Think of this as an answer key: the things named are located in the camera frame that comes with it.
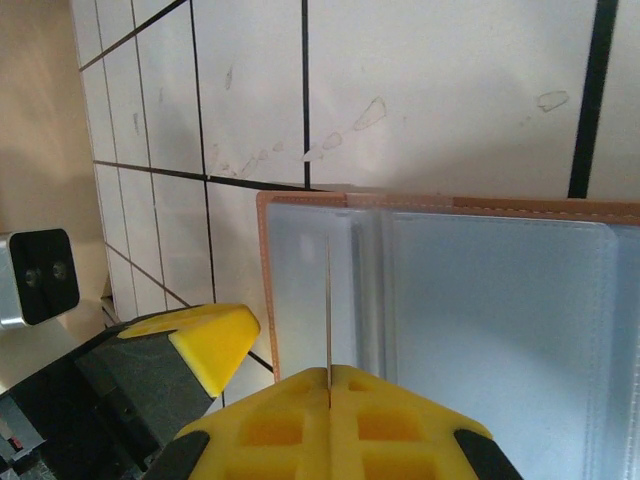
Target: tile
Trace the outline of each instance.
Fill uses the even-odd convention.
[[[97,57],[102,51],[96,3],[94,0],[72,0],[71,9],[76,31],[78,63],[82,66]]]
[[[261,326],[252,350],[271,363],[256,190],[212,183],[208,188],[216,300],[243,303],[251,309]]]
[[[202,173],[189,4],[138,36],[151,165]]]
[[[196,0],[194,12],[207,173],[303,183],[300,2]]]
[[[166,287],[189,305],[211,303],[203,182],[153,175]]]
[[[310,2],[314,185],[566,196],[594,7]]]
[[[129,322],[138,316],[131,264],[111,248],[107,248],[107,258],[116,314],[121,321]]]
[[[104,59],[118,163],[149,165],[135,40]]]
[[[136,287],[138,316],[165,312],[167,303],[164,290],[152,282],[144,273],[133,267],[133,283]]]
[[[133,31],[131,0],[97,0],[103,49]]]
[[[129,255],[118,170],[104,165],[96,165],[95,170],[105,241],[123,255]]]
[[[640,5],[621,0],[609,57],[589,199],[640,200]]]
[[[167,293],[167,310],[177,310],[184,308],[184,305]]]
[[[120,169],[131,261],[162,283],[151,174]]]
[[[136,27],[142,25],[170,3],[171,0],[133,0]]]
[[[113,131],[109,114],[107,83],[104,79],[104,64],[96,62],[82,72],[84,96],[87,102],[87,120],[93,147],[93,158],[101,162],[115,162]]]
[[[246,357],[224,389],[226,406],[273,385],[273,373]]]
[[[203,416],[211,415],[212,413],[216,413],[218,410],[222,410],[222,396],[216,397],[207,411]]]

